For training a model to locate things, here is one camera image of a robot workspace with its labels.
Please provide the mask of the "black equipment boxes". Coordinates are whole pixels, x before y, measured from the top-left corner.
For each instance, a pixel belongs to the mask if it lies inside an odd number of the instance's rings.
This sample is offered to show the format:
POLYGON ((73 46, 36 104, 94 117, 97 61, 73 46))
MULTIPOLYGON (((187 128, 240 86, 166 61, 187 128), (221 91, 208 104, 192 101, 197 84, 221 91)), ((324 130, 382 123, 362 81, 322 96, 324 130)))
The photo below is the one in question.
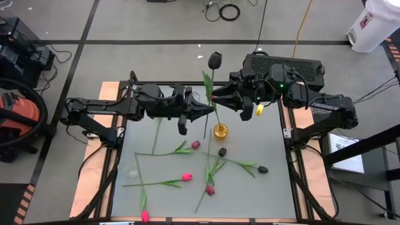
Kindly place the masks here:
POLYGON ((39 38, 18 18, 0 16, 0 78, 36 88, 43 71, 53 66, 55 54, 35 46, 39 38))

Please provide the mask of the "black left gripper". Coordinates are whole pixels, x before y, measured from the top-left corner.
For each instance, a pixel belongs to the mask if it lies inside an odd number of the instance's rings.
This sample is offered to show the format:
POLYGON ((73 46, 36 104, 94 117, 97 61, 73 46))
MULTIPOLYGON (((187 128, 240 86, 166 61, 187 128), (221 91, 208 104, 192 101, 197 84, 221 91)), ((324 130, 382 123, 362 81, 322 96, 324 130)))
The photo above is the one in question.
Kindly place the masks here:
POLYGON ((200 117, 211 114, 214 110, 204 91, 198 91, 196 87, 191 86, 171 86, 171 88, 173 88, 172 96, 167 97, 162 102, 161 117, 179 118, 177 122, 179 133, 186 135, 188 121, 192 123, 200 117), (201 100, 199 102, 193 99, 192 91, 200 94, 201 100), (189 110, 189 106, 198 109, 189 110))

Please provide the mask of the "white trash bin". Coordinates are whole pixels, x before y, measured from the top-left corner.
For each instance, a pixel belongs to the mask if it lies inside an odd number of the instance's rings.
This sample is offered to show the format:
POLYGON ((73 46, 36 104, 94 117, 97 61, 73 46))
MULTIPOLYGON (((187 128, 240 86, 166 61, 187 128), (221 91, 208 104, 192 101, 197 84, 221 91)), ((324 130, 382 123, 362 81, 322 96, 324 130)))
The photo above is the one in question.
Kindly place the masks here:
POLYGON ((346 36, 354 52, 370 53, 399 28, 400 0, 366 0, 346 36))

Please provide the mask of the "wooden table side board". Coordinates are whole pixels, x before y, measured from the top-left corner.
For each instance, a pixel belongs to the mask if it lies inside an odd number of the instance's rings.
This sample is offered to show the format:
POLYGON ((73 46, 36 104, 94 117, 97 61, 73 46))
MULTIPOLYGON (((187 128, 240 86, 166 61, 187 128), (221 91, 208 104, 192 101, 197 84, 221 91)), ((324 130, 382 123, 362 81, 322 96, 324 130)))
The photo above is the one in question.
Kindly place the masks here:
MULTIPOLYGON (((289 109, 283 105, 282 101, 278 101, 278 106, 281 111, 283 128, 306 128, 314 124, 310 109, 289 109)), ((329 187, 324 162, 319 155, 321 152, 319 142, 316 139, 310 139, 307 144, 308 146, 304 149, 293 149, 291 147, 288 149, 289 163, 294 166, 300 180, 308 188, 318 204, 325 210, 326 214, 332 217, 336 213, 335 203, 329 187)), ((299 208, 299 217, 301 219, 319 221, 321 218, 301 188, 296 186, 293 193, 294 197, 297 198, 295 206, 299 208)))
MULTIPOLYGON (((98 99, 100 100, 116 100, 121 96, 120 82, 103 82, 98 99)), ((122 124, 121 117, 113 117, 107 115, 94 115, 94 120, 105 127, 120 126, 122 124)), ((101 142, 98 138, 89 140, 85 150, 84 159, 91 155, 101 142)), ((80 177, 77 182, 77 188, 72 204, 69 217, 75 218, 83 212, 84 208, 90 203, 107 175, 111 172, 116 158, 116 150, 102 147, 96 154, 90 157, 81 169, 80 177)), ((97 202, 93 212, 89 218, 106 217, 109 204, 109 195, 111 192, 111 184, 107 187, 102 197, 97 202)))

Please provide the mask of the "orange shop vacuum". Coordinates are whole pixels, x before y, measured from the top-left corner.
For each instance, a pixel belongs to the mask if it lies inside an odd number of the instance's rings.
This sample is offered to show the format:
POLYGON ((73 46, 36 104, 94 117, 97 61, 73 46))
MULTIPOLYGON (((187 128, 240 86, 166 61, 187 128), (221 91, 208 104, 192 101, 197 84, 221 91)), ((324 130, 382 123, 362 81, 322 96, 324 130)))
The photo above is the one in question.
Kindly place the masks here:
MULTIPOLYGON (((39 121, 40 111, 36 104, 13 92, 5 92, 0 95, 0 109, 6 109, 33 121, 39 121)), ((32 128, 30 125, 0 116, 0 142, 23 136, 32 128)))

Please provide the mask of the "yellow glass vase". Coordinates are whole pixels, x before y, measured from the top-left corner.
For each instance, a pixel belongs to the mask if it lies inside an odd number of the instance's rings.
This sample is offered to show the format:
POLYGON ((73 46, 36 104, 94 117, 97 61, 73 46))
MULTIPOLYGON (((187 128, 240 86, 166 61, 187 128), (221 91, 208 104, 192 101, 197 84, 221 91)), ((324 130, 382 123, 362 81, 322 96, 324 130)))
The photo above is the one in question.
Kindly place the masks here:
POLYGON ((229 129, 225 124, 216 124, 214 127, 214 138, 217 141, 223 141, 229 134, 229 129))

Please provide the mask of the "black vented computer case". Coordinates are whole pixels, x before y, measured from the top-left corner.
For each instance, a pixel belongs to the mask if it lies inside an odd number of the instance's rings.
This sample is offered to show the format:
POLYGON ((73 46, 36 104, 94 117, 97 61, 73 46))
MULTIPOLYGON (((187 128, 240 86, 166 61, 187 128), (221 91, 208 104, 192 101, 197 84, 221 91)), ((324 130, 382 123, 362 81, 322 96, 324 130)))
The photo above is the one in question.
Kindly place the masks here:
POLYGON ((244 67, 248 66, 258 74, 266 74, 273 64, 285 64, 295 68, 312 91, 319 92, 324 87, 325 67, 321 61, 248 54, 242 63, 244 67))

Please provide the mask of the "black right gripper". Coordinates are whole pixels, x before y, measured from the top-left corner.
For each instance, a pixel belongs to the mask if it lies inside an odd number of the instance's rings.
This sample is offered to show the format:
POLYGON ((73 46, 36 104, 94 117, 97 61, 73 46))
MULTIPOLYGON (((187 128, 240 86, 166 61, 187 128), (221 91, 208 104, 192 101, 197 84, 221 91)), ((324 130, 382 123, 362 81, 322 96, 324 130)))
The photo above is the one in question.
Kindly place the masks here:
POLYGON ((262 74, 254 71, 231 72, 231 81, 212 91, 215 103, 241 111, 242 121, 252 118, 254 104, 271 101, 271 90, 262 74))

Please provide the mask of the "black metal stand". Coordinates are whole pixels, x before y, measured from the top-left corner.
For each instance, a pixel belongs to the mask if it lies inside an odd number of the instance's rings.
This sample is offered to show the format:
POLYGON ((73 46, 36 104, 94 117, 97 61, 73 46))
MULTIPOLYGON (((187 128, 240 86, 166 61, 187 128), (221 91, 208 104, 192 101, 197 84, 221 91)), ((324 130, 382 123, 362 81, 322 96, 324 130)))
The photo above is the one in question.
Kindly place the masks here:
POLYGON ((358 186, 382 190, 385 196, 385 206, 380 205, 366 194, 363 196, 384 211, 380 214, 381 217, 395 220, 400 219, 400 215, 395 210, 391 183, 400 181, 400 167, 389 169, 386 146, 392 143, 396 145, 400 162, 400 124, 328 154, 324 156, 324 162, 328 166, 332 166, 356 156, 365 159, 363 174, 335 170, 329 173, 329 178, 357 191, 359 190, 358 186))

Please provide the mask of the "small clear glass vase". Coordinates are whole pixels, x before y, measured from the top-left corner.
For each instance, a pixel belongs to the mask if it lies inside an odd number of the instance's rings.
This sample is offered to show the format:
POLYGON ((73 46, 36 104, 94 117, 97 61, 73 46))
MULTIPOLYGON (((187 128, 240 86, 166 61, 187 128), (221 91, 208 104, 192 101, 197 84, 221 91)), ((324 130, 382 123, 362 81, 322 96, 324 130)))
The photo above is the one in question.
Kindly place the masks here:
POLYGON ((136 179, 139 176, 138 169, 135 165, 120 162, 117 168, 119 173, 129 179, 136 179))

